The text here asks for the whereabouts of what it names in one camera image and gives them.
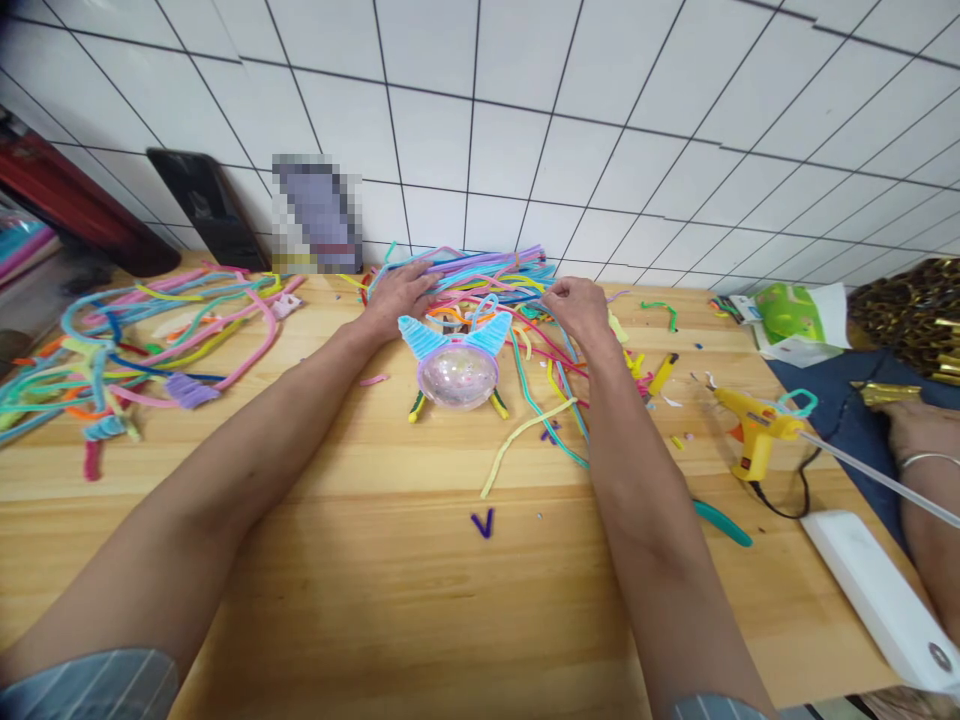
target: yellow glue gun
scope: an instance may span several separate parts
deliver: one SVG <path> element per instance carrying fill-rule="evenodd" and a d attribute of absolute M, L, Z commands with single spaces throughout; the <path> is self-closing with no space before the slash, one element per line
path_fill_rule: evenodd
<path fill-rule="evenodd" d="M 796 440 L 805 429 L 803 420 L 784 415 L 769 403 L 736 390 L 717 388 L 713 392 L 721 405 L 740 418 L 740 427 L 730 434 L 743 443 L 743 454 L 730 472 L 744 482 L 763 480 L 774 439 Z"/>

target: wooden tabletop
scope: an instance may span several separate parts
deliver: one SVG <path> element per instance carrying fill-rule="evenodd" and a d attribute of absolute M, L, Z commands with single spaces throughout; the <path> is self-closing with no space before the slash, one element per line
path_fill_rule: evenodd
<path fill-rule="evenodd" d="M 668 444 L 691 490 L 755 541 L 744 549 L 703 526 L 775 704 L 895 684 L 799 523 L 776 517 L 727 470 L 738 444 L 724 431 L 736 421 L 690 373 L 709 370 L 718 385 L 778 397 L 750 337 L 715 316 L 706 291 L 629 289 L 611 304 L 626 347 L 646 353 L 645 370 L 680 354 L 663 392 L 683 407 L 655 400 L 657 427 L 664 438 L 694 435 L 683 451 Z M 108 443 L 101 481 L 83 481 L 81 423 L 69 417 L 0 451 L 0 646 L 201 440 L 362 309 L 334 276 L 313 276 L 297 293 L 306 307 L 223 398 L 193 412 L 140 408 L 145 441 Z M 677 309 L 679 332 L 667 331 L 665 311 L 640 309 L 658 300 Z M 264 332 L 250 323 L 197 369 L 232 369 Z M 410 425 L 416 364 L 400 342 L 363 371 L 391 377 L 348 395 L 303 479 L 249 537 L 174 717 L 648 716 L 587 473 L 534 428 L 506 454 L 488 500 L 479 498 L 500 444 L 534 416 L 509 347 L 500 361 L 507 421 L 489 405 L 469 414 L 428 406 Z M 535 400 L 555 407 L 539 360 L 525 369 Z M 589 397 L 584 383 L 574 386 Z M 585 453 L 569 413 L 559 420 L 564 440 Z M 799 506 L 796 468 L 809 452 L 799 441 L 777 443 L 765 486 L 773 502 Z M 821 457 L 809 477 L 814 509 L 857 513 L 919 587 L 836 462 Z M 484 540 L 470 514 L 488 507 L 496 516 Z"/>

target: black phone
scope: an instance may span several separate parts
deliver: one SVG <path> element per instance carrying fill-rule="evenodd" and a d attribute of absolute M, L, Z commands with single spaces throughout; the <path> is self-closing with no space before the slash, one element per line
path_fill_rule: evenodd
<path fill-rule="evenodd" d="M 148 148 L 147 157 L 218 263 L 270 270 L 270 259 L 216 160 L 160 148 Z"/>

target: green pliers handle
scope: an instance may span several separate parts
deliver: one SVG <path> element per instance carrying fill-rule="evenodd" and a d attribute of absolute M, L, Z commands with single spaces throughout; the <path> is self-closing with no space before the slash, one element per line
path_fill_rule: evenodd
<path fill-rule="evenodd" d="M 697 515 L 727 535 L 737 543 L 737 545 L 742 547 L 750 547 L 753 545 L 753 538 L 747 535 L 733 520 L 712 505 L 707 505 L 705 502 L 694 499 L 693 506 L 697 510 Z"/>

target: silver bracelet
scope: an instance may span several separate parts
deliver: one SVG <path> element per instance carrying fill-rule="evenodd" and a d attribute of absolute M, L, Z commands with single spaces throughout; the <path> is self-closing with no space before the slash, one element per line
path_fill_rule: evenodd
<path fill-rule="evenodd" d="M 952 455 L 944 455 L 943 453 L 917 453 L 916 455 L 911 455 L 902 463 L 900 463 L 900 469 L 906 470 L 914 461 L 921 460 L 925 457 L 942 457 L 944 460 L 950 460 L 954 465 L 960 466 L 960 460 Z"/>

